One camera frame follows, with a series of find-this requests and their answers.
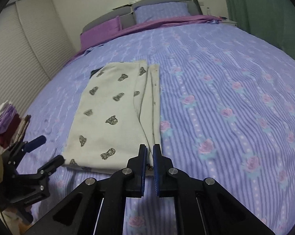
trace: pillow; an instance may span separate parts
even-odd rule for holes
[[[89,48],[94,39],[102,40],[110,37],[122,30],[120,17],[117,16],[104,23],[94,26],[90,30],[80,34],[81,49]]]
[[[152,5],[145,5],[135,9],[137,24],[171,17],[191,16],[187,3],[166,2]]]

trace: green curtain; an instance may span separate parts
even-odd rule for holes
[[[238,27],[295,59],[295,7],[290,0],[226,0]]]

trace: nightstand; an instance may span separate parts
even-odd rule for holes
[[[237,27],[237,22],[236,21],[231,21],[229,19],[222,19],[222,24]]]

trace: silver bolt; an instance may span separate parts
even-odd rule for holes
[[[87,179],[85,180],[85,183],[86,183],[87,185],[92,185],[92,184],[95,183],[95,179],[94,179],[94,178],[87,178]]]
[[[125,175],[128,175],[128,174],[130,174],[131,172],[132,172],[132,169],[130,169],[130,168],[124,168],[124,169],[122,170],[122,173],[125,174]]]
[[[207,179],[205,179],[205,183],[207,183],[207,184],[215,184],[215,180],[212,179],[212,178],[207,178]]]
[[[172,175],[175,175],[175,174],[178,173],[178,170],[177,170],[176,168],[170,168],[170,169],[168,170],[168,172],[169,172],[170,174],[172,174]]]

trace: dark red cloth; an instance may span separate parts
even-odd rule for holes
[[[0,134],[0,146],[2,146],[3,148],[7,148],[10,146],[12,136],[14,135],[16,130],[18,129],[20,122],[21,122],[21,119],[20,119],[19,115],[15,114],[14,118],[12,119],[12,121],[10,122],[10,124],[7,128],[7,131]]]

